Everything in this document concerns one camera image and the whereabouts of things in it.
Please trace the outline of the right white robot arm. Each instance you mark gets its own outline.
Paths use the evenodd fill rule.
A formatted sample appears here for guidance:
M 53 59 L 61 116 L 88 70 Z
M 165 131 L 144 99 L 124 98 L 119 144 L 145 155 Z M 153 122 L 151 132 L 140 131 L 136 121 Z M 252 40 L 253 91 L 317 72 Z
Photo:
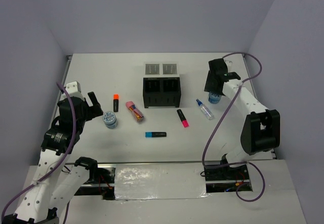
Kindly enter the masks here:
M 238 172 L 238 166 L 246 164 L 261 152 L 269 152 L 280 145 L 280 114 L 268 109 L 244 86 L 245 82 L 236 72 L 230 72 L 223 58 L 208 62 L 209 71 L 204 90 L 226 96 L 230 103 L 216 124 L 202 154 L 205 169 L 220 168 L 221 175 L 232 179 Z M 245 118 L 238 145 L 224 154 L 219 166 L 207 165 L 205 158 L 213 137 L 220 128 L 230 109 L 235 106 Z

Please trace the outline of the blue cleaning gel jar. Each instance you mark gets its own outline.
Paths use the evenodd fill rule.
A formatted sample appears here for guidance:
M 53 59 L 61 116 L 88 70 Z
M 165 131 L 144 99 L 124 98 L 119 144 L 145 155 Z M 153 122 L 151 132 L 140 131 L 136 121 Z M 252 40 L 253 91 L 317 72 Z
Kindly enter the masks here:
M 107 111 L 102 115 L 104 125 L 109 129 L 114 129 L 118 125 L 116 115 L 112 111 Z
M 219 103 L 219 101 L 221 100 L 221 95 L 219 95 L 219 94 L 216 94 L 216 93 L 212 93 L 212 92 L 210 92 L 209 93 L 209 97 L 208 97 L 208 101 L 209 101 L 209 103 L 211 103 L 211 104 L 217 104 L 217 103 Z

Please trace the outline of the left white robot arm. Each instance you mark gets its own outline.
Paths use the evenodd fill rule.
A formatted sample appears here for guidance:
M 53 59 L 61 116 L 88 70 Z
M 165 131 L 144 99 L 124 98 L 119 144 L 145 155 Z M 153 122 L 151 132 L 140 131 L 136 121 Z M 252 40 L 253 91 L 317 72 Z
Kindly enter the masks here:
M 85 98 L 73 93 L 67 93 L 66 98 L 58 102 L 59 115 L 44 135 L 34 178 L 30 186 L 15 196 L 16 199 L 22 196 L 23 200 L 14 213 L 2 212 L 2 223 L 59 223 L 62 211 L 81 185 L 98 179 L 98 162 L 80 157 L 66 178 L 58 183 L 85 123 L 103 115 L 95 93 L 89 92 L 88 96 L 91 106 Z

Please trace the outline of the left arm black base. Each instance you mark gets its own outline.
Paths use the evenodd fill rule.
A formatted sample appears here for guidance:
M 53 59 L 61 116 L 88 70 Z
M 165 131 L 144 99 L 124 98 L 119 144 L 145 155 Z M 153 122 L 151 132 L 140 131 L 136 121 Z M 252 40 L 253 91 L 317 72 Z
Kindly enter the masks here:
M 83 194 L 98 196 L 102 200 L 115 200 L 115 168 L 98 168 L 97 180 L 88 181 L 83 187 Z

